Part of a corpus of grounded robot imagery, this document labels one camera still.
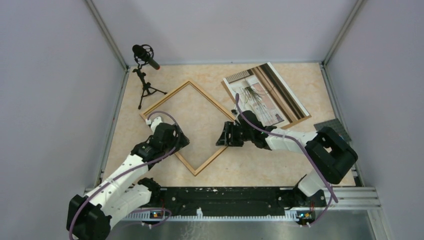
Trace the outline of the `printed photo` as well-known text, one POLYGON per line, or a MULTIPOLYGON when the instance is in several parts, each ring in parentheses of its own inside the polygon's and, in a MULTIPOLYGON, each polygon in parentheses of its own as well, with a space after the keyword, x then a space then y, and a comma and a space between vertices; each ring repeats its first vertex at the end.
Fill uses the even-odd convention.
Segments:
POLYGON ((241 110, 252 111, 266 126, 287 129, 311 117, 275 67, 264 63, 223 78, 221 84, 241 110))

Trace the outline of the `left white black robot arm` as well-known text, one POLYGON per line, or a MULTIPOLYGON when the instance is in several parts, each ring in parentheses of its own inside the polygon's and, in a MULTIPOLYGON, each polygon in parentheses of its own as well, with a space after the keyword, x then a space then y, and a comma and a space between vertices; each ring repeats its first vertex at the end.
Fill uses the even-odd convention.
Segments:
POLYGON ((71 240, 105 240, 112 228, 142 206, 160 202, 161 186, 142 178, 155 164, 190 141, 178 124, 151 124, 153 134, 134 146, 120 167, 86 195, 69 202, 66 229, 71 240))

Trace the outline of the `brown cardboard backing board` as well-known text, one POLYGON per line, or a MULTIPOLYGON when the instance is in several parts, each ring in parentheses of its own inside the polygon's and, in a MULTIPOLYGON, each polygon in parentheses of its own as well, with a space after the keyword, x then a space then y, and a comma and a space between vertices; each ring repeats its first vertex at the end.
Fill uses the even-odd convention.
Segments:
POLYGON ((252 111, 264 125, 288 129, 312 117, 292 92, 280 94, 268 83, 243 78, 221 84, 234 103, 239 94, 240 109, 252 111))

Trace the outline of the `wooden picture frame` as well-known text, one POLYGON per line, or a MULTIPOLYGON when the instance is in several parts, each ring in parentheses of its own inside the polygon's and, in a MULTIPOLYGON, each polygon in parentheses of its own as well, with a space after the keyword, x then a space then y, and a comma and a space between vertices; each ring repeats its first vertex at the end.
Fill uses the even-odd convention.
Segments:
POLYGON ((216 146, 223 124, 233 122, 234 115, 196 82, 187 80, 140 113, 143 119, 170 114, 174 117, 190 144, 175 153, 182 164, 197 176, 226 147, 216 146))

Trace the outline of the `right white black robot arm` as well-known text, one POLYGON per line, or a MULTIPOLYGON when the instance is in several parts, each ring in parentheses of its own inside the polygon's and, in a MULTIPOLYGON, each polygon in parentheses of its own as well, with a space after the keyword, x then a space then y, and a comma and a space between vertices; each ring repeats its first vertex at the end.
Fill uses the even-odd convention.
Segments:
POLYGON ((224 123, 216 146, 242 147, 245 142, 259 149, 306 156, 313 170, 293 192, 293 200, 299 206, 307 206, 317 191, 339 184, 358 160, 356 151, 331 127, 312 132, 282 129, 263 125, 250 110, 243 111, 235 121, 224 123))

